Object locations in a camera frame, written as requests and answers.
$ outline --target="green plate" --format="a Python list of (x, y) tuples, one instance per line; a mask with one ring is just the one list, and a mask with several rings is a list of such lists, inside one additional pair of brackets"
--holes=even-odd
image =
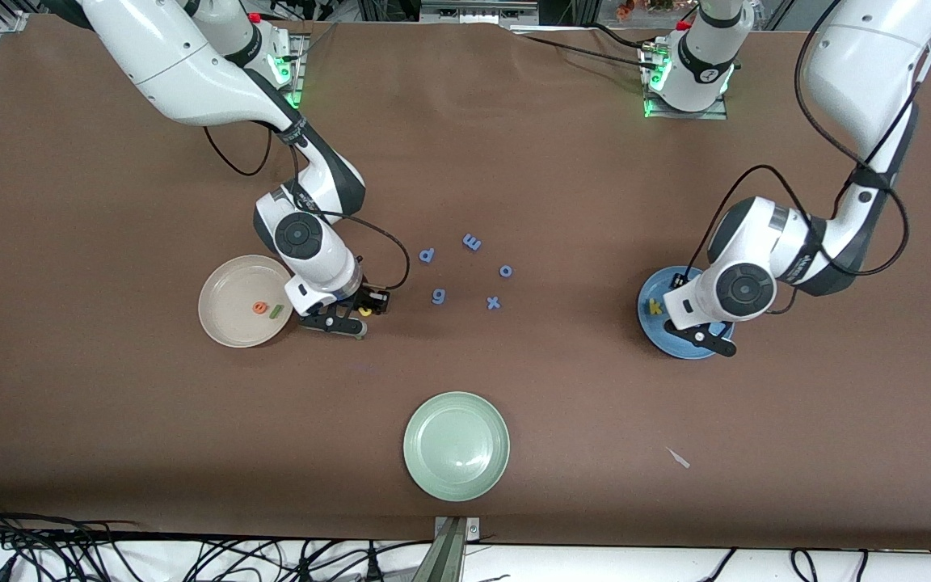
[(509, 464), (509, 428), (498, 409), (476, 394), (435, 395), (407, 423), (404, 464), (438, 500), (476, 500)]

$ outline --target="beige plate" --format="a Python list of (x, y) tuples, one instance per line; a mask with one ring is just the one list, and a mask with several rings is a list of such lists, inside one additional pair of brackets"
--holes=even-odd
[[(200, 324), (215, 342), (230, 348), (248, 348), (267, 342), (289, 321), (293, 307), (282, 286), (291, 280), (278, 261), (245, 255), (225, 263), (208, 277), (200, 291)], [(256, 302), (268, 303), (263, 314)], [(271, 319), (275, 306), (282, 310)]]

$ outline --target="black round joint cap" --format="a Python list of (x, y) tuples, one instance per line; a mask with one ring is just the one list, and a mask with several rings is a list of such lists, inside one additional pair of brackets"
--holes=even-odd
[(765, 310), (771, 305), (772, 295), (771, 273), (752, 263), (732, 265), (717, 279), (717, 299), (736, 317)]
[(314, 215), (289, 214), (275, 228), (275, 246), (287, 257), (310, 259), (322, 248), (322, 225)]

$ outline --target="brown tabletop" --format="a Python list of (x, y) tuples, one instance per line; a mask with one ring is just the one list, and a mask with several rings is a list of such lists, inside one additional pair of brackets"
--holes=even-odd
[[(267, 254), (251, 211), (289, 155), (237, 176), (92, 33), (34, 16), (0, 47), (0, 506), (199, 533), (420, 538), (455, 513), (505, 542), (931, 546), (931, 77), (889, 272), (740, 324), (731, 360), (673, 360), (635, 322), (644, 279), (687, 262), (754, 163), (830, 213), (851, 165), (799, 115), (801, 41), (752, 34), (728, 121), (693, 122), (643, 118), (632, 67), (494, 26), (340, 25), (302, 109), (365, 176), (360, 217), (436, 258), (361, 342), (291, 324), (233, 350), (196, 298)], [(215, 137), (252, 167), (265, 132)], [(787, 202), (768, 176), (753, 195)], [(396, 280), (398, 248), (336, 229)], [(898, 237), (888, 209), (868, 263)], [(466, 504), (402, 461), (407, 419), (446, 390), (511, 433), (501, 483)]]

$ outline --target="small white paper piece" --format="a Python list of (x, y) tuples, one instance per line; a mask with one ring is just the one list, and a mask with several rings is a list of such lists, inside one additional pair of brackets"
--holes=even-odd
[(679, 462), (679, 463), (680, 463), (680, 466), (682, 466), (682, 467), (684, 467), (684, 468), (686, 468), (686, 469), (692, 466), (692, 464), (689, 463), (688, 461), (685, 461), (685, 458), (682, 457), (680, 454), (677, 454), (677, 453), (673, 452), (673, 449), (670, 449), (669, 446), (666, 446), (666, 447), (664, 447), (664, 448), (667, 449), (667, 450), (669, 450), (670, 454), (672, 454), (672, 456), (673, 456), (673, 460)]

